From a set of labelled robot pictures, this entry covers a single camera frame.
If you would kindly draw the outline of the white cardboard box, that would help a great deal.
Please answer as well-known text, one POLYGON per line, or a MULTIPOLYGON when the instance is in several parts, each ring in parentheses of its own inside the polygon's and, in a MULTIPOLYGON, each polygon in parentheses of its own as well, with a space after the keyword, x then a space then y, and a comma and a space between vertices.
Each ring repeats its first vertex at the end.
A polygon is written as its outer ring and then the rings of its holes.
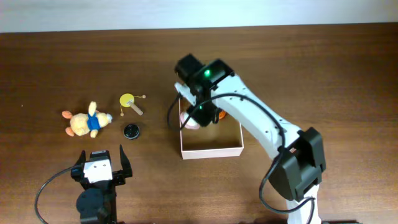
POLYGON ((242 126, 229 115, 205 128, 180 131, 180 152, 184 160, 238 157, 243 149, 242 126))

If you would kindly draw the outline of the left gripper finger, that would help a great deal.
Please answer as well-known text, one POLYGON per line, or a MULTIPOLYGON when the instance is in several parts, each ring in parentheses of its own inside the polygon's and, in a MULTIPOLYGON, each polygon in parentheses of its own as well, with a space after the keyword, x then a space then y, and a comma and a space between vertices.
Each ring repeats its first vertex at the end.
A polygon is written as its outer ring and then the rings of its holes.
POLYGON ((120 152, 120 160, 121 160, 121 166, 123 170, 123 176, 125 178, 132 177, 132 168, 131 168, 131 163, 129 159, 127 158, 127 155, 124 152, 123 146, 119 146, 119 152, 120 152))
POLYGON ((82 150, 78 160, 75 163, 75 165, 76 166, 83 166, 85 164, 85 162, 86 162, 86 152, 85 152, 85 150, 82 150))

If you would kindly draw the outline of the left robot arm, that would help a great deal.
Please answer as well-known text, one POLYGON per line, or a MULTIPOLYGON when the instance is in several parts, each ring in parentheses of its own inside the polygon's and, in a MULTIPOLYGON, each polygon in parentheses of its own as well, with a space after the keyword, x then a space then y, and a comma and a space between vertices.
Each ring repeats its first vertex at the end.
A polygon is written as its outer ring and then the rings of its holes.
POLYGON ((132 168, 123 147, 119 147, 121 170, 113 171, 109 151, 95 151, 86 159, 82 151, 71 178, 83 187, 76 200, 80 222, 86 224, 118 223, 116 187, 132 177, 132 168))

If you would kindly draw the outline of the orange lattice ball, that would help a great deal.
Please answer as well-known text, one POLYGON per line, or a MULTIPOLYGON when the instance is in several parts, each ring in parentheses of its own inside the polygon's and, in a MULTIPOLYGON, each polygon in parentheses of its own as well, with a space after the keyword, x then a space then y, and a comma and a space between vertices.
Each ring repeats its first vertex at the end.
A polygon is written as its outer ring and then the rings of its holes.
POLYGON ((226 111, 221 110, 218 114, 219 119, 223 119, 227 115, 226 111))

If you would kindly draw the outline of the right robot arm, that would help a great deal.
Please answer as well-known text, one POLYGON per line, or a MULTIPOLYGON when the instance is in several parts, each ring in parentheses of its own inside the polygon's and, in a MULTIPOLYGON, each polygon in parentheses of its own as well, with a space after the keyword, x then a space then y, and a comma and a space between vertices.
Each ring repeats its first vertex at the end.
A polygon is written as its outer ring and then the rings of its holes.
POLYGON ((224 61, 201 63, 192 54, 181 58, 174 72, 176 99, 190 107, 180 115, 180 128, 204 128, 225 111, 254 136, 272 159, 259 186, 268 210, 286 214, 288 223, 321 223, 317 195, 326 169, 321 134, 301 130, 263 103, 224 61))

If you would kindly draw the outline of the pink duck toy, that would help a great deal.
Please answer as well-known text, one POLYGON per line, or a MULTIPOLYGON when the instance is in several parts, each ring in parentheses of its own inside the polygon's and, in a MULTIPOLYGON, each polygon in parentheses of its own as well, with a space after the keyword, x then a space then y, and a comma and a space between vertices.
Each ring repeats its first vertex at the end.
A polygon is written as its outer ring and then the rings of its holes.
MULTIPOLYGON (((187 112, 182 112, 180 114, 180 122, 181 122, 181 124, 184 124, 185 121, 187 120, 187 118, 188 118, 188 113, 187 112)), ((186 129, 199 129, 200 125, 193 118, 190 118, 187 121, 187 123, 185 124, 184 128, 186 128, 186 129)))

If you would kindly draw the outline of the black round cap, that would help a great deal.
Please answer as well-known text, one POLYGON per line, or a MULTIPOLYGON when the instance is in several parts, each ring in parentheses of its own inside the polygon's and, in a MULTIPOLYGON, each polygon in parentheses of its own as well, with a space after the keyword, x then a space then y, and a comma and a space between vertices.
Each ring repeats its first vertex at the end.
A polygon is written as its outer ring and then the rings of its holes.
POLYGON ((137 139, 140 135, 140 128, 136 124, 128 124, 123 130, 124 137, 130 140, 137 139))

